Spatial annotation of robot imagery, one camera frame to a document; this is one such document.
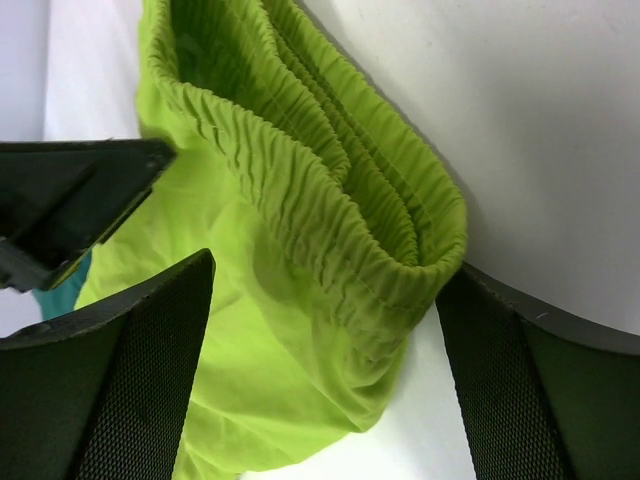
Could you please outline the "lime green shorts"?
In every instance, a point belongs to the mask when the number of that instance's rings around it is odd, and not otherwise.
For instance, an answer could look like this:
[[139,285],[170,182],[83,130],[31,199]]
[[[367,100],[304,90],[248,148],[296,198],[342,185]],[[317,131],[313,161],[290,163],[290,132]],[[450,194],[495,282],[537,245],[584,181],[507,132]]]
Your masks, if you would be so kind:
[[173,475],[234,479],[369,430],[467,246],[430,147],[291,1],[147,1],[141,134],[173,165],[94,248],[86,306],[207,248]]

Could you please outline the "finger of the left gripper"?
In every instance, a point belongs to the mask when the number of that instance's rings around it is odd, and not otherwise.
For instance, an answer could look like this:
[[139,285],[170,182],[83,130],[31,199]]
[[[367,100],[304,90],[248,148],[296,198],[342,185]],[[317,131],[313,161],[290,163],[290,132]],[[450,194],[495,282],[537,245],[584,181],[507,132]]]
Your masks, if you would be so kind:
[[2,288],[58,287],[175,157],[159,139],[2,143]]

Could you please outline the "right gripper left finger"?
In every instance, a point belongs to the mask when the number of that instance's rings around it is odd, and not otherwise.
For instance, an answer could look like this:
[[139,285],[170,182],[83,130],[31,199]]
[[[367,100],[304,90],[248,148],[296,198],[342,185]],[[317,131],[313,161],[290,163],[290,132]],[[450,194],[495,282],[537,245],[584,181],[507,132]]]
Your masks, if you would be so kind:
[[1,341],[5,479],[171,477],[215,262],[200,250]]

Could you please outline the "teal green shorts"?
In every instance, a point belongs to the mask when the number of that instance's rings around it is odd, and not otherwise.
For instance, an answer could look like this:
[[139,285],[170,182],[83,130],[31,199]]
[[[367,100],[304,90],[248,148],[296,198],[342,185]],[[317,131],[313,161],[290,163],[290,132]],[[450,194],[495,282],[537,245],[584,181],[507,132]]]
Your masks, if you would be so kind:
[[32,291],[43,321],[57,318],[74,310],[80,291],[86,282],[91,257],[92,255],[88,253],[78,268],[53,290]]

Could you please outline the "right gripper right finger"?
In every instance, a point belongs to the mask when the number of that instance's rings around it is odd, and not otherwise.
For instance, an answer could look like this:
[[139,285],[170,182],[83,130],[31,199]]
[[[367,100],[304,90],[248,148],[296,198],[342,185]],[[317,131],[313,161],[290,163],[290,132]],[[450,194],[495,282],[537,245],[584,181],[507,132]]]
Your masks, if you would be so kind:
[[635,479],[639,338],[464,265],[436,300],[480,479]]

